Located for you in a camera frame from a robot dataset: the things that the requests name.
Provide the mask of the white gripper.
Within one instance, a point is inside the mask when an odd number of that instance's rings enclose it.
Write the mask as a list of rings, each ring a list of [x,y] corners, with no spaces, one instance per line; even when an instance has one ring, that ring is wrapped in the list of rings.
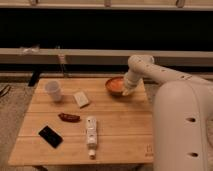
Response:
[[[142,76],[129,70],[123,78],[123,96],[128,96],[134,92],[139,85]]]

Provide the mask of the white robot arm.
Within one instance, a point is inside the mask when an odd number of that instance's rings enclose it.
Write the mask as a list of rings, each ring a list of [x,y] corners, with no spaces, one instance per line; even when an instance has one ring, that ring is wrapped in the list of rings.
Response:
[[[124,75],[130,94],[146,75],[160,84],[153,104],[154,171],[210,171],[207,119],[213,115],[213,82],[133,55]]]

